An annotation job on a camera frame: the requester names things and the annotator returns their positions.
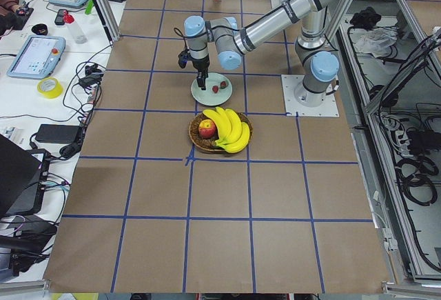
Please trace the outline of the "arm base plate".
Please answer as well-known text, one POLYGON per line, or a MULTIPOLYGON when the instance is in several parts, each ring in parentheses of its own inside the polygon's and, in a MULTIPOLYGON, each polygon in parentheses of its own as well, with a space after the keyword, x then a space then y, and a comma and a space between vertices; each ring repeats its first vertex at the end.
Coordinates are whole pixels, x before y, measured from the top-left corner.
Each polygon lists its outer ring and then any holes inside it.
POLYGON ((311 93, 303 86, 303 75, 283 74, 285 114, 291 117, 339 117, 331 84, 322 93, 311 93))

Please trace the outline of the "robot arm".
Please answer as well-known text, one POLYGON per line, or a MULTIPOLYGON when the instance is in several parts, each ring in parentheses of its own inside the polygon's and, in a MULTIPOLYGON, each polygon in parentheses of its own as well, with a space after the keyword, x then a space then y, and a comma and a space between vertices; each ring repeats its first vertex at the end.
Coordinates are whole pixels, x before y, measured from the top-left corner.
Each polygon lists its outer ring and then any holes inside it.
POLYGON ((215 43, 223 69, 235 70, 241 65, 245 54, 312 12, 320 12, 332 1, 281 0, 279 6, 242 28, 238 28, 233 17, 206 21, 201 16, 190 16, 184 21, 184 32, 174 29, 185 44, 184 50, 178 55, 178 65, 185 68, 187 62, 192 62, 197 71, 196 83, 201 90, 205 90, 209 75, 207 44, 215 43))

